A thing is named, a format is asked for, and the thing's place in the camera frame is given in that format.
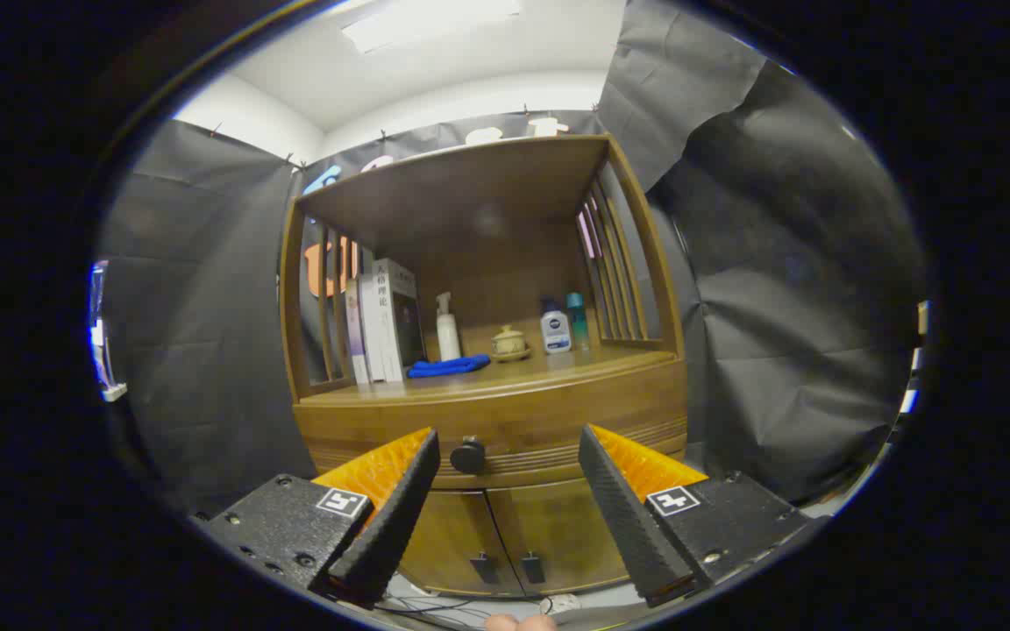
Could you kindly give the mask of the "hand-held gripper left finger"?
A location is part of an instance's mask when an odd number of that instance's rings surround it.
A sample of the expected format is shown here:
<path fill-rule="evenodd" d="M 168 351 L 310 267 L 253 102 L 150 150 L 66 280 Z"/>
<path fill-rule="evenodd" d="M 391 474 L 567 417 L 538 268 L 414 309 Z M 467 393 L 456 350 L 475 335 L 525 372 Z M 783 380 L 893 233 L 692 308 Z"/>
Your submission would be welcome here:
<path fill-rule="evenodd" d="M 199 528 L 276 582 L 372 607 L 409 546 L 439 466 L 437 431 L 418 429 L 315 479 L 273 476 Z"/>

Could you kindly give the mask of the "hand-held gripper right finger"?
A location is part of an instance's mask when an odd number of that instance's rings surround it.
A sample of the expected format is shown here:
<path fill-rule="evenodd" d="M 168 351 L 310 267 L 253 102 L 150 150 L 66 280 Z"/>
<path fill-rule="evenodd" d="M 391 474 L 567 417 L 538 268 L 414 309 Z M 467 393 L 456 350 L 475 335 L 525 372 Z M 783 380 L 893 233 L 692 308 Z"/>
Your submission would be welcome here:
<path fill-rule="evenodd" d="M 650 607 L 753 571 L 813 528 L 808 515 L 744 472 L 709 477 L 596 424 L 582 428 L 578 460 Z"/>

